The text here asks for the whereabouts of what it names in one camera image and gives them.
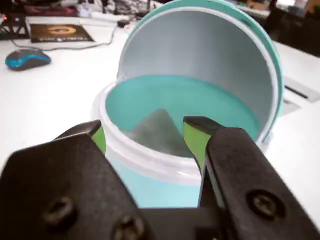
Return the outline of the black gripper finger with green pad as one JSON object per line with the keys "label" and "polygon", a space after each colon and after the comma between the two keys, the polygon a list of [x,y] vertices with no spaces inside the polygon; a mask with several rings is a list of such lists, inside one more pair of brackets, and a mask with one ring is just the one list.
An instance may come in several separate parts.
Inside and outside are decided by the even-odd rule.
{"label": "black gripper finger with green pad", "polygon": [[183,139],[201,175],[198,206],[218,219],[218,240],[317,240],[320,233],[242,128],[183,118]]}
{"label": "black gripper finger with green pad", "polygon": [[3,240],[153,240],[127,188],[94,142],[99,120],[14,152],[0,176]]}

